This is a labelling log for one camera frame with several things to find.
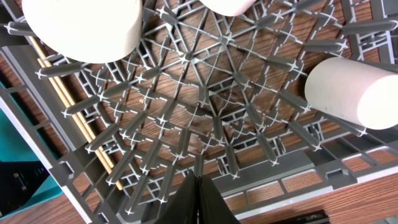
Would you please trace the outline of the wooden chopstick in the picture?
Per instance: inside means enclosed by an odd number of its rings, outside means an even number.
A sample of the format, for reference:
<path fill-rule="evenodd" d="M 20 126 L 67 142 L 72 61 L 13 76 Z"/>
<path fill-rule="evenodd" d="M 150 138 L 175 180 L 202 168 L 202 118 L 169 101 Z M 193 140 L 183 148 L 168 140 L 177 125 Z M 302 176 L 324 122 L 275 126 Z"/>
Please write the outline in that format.
<path fill-rule="evenodd" d="M 72 98 L 69 91 L 66 89 L 62 79 L 59 77 L 50 78 L 49 79 L 55 91 L 59 95 L 60 99 L 62 100 L 63 104 L 66 108 L 69 108 L 75 104 L 74 99 Z M 85 117 L 81 112 L 72 115 L 73 120 L 76 122 L 77 126 L 79 127 L 80 131 L 83 133 L 84 137 L 88 142 L 92 142 L 94 140 L 94 133 L 92 132 L 91 128 L 85 124 Z M 102 163 L 103 167 L 107 171 L 108 174 L 111 173 L 112 168 L 114 167 L 114 163 L 111 161 L 110 157 L 103 152 L 103 147 L 100 146 L 96 151 L 95 154 L 97 155 L 98 159 Z"/>
<path fill-rule="evenodd" d="M 39 47 L 38 42 L 32 36 L 29 36 L 29 40 L 32 43 L 34 49 L 37 51 L 37 53 L 39 55 L 39 62 L 42 63 L 42 66 L 44 68 L 47 68 L 47 67 L 51 68 L 52 64 L 49 61 L 45 60 L 46 56 L 45 56 L 43 50 Z M 71 94 L 66 89 L 62 79 L 59 77 L 55 77 L 55 78 L 50 78 L 50 81 L 51 81 L 53 87 L 55 88 L 56 92 L 58 93 L 59 97 L 61 98 L 63 104 L 67 108 L 69 108 L 70 106 L 73 106 L 75 104 L 75 100 L 72 98 Z M 72 116 L 72 118 L 77 123 L 78 127 L 82 131 L 86 140 L 88 142 L 91 142 L 92 140 L 94 140 L 95 134 L 92 131 L 92 129 L 87 124 L 85 124 L 86 120 L 85 120 L 85 117 L 83 116 L 83 114 L 81 112 L 77 112 L 77 114 L 74 114 Z M 108 156 L 105 156 L 104 153 L 101 152 L 101 150 L 102 150 L 102 147 L 97 149 L 95 151 L 95 154 L 99 158 L 100 162 L 102 163 L 102 165 L 104 166 L 106 171 L 110 174 L 113 166 L 109 163 L 110 158 Z"/>

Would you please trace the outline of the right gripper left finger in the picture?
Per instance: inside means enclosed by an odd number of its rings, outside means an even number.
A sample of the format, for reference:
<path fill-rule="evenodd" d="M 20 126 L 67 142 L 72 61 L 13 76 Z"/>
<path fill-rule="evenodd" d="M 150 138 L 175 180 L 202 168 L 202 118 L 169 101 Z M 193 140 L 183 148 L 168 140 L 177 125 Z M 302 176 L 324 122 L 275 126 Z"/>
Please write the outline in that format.
<path fill-rule="evenodd" d="M 171 204 L 155 221 L 155 224 L 194 224 L 197 223 L 197 178 L 190 172 L 177 190 Z"/>

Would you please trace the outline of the white cup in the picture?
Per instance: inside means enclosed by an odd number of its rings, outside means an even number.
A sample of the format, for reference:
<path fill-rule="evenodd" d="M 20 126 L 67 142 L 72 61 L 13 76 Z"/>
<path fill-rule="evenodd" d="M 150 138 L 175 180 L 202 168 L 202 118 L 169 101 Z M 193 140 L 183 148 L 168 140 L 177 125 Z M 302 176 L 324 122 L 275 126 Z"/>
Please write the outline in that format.
<path fill-rule="evenodd" d="M 312 108 L 370 129 L 397 124 L 397 74 L 345 58 L 328 58 L 308 75 Z"/>

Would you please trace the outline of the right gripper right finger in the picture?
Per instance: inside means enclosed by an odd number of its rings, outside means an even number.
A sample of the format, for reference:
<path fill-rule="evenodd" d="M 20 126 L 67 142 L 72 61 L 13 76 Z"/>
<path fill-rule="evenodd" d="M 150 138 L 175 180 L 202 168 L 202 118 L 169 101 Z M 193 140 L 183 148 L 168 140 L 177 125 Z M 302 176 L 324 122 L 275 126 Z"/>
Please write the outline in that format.
<path fill-rule="evenodd" d="M 214 182 L 203 175 L 199 183 L 199 223 L 203 224 L 240 224 L 233 215 Z"/>

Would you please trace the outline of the pink white bowl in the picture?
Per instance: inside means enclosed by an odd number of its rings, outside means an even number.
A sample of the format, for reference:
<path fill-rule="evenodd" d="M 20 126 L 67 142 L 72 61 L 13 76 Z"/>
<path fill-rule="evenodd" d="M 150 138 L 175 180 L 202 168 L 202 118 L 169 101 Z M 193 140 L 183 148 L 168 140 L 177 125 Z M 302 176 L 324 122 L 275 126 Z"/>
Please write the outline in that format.
<path fill-rule="evenodd" d="M 223 16 L 238 16 L 249 9 L 256 0 L 200 0 L 200 2 Z"/>

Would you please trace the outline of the teal serving tray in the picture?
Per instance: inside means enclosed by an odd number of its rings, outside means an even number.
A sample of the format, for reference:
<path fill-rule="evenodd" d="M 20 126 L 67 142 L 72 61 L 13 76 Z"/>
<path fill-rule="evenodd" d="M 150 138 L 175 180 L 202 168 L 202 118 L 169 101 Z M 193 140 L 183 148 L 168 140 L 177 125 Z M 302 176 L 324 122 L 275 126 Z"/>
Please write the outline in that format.
<path fill-rule="evenodd" d="M 1 162 L 24 162 L 39 161 L 30 146 L 26 143 L 18 130 L 14 127 L 5 112 L 1 112 Z M 17 213 L 31 207 L 57 198 L 63 194 L 53 177 L 49 174 L 48 178 L 42 183 L 39 189 L 33 194 L 30 200 L 21 208 L 12 213 L 1 217 L 2 219 L 11 217 Z"/>

